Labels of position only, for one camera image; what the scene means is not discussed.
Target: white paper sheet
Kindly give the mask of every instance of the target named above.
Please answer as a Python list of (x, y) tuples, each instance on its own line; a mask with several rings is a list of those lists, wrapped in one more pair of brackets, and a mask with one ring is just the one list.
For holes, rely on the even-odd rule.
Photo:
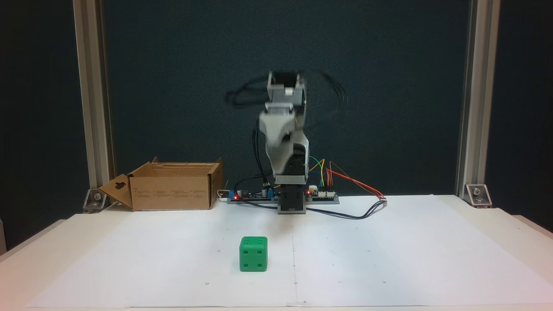
[[(374, 198), (320, 208), (362, 214)], [(366, 220), (218, 203), (135, 212), (30, 307), (319, 307), (553, 303), (553, 286), (433, 196), (395, 196)], [(240, 272), (243, 236), (266, 272)]]

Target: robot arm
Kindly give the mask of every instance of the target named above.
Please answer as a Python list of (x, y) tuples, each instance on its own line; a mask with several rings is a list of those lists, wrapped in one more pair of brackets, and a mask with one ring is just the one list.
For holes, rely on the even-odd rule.
[(269, 101), (259, 115), (259, 130), (266, 136), (265, 151), (275, 183), (280, 184), (280, 213), (305, 213), (303, 187), (309, 173), (309, 141), (303, 128), (306, 86), (296, 72), (270, 72)]

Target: dark backdrop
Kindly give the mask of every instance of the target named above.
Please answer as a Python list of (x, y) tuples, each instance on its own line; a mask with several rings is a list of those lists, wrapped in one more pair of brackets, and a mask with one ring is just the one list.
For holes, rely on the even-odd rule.
[(486, 184), (494, 205), (553, 231), (553, 2), (502, 1)]
[(388, 194), (455, 192), (467, 1), (106, 1), (105, 15), (118, 173), (158, 156), (222, 157), (231, 184), (255, 174), (257, 112), (225, 91), (316, 68), (349, 104), (329, 121), (330, 93), (308, 78), (313, 156)]
[(71, 1), (2, 1), (0, 25), (0, 218), (9, 249), (82, 211), (88, 171)]

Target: black cable bundle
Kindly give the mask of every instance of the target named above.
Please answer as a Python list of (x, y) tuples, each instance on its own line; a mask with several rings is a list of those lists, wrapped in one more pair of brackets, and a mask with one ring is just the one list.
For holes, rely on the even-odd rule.
[(269, 181), (267, 177), (263, 174), (263, 167), (261, 165), (261, 159), (259, 157), (259, 117), (255, 121), (255, 127), (252, 131), (252, 147), (253, 147), (253, 156), (255, 157), (255, 162), (259, 168), (259, 175), (263, 178), (263, 186), (269, 187)]

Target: metal bracket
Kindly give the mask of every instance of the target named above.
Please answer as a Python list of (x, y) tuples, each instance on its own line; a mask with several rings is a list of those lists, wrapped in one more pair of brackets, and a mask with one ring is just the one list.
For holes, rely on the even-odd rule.
[(488, 187), (484, 184), (466, 185), (463, 200), (468, 202), (474, 208), (492, 208), (492, 200), (489, 197)]
[(94, 214), (101, 212), (106, 208), (107, 195), (98, 189), (90, 189), (86, 193), (85, 203), (82, 206), (82, 212), (85, 214)]

